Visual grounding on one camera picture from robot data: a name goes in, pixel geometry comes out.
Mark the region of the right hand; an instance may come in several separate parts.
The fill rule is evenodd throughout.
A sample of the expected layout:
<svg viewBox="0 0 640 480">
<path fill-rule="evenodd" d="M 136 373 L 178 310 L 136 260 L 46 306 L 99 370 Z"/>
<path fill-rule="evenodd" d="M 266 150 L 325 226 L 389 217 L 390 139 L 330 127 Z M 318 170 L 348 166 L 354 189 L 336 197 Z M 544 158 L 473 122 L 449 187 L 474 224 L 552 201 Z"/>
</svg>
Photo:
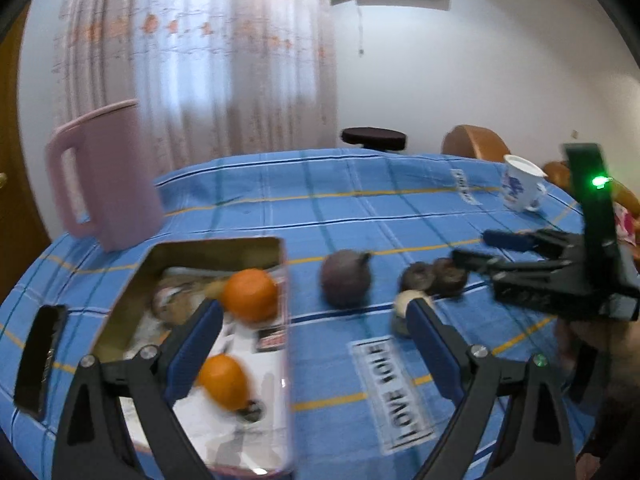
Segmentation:
<svg viewBox="0 0 640 480">
<path fill-rule="evenodd" d="M 567 322 L 557 320 L 554 333 L 561 366 L 572 370 L 578 342 L 608 359 L 608 392 L 622 398 L 639 390 L 639 322 Z"/>
</svg>

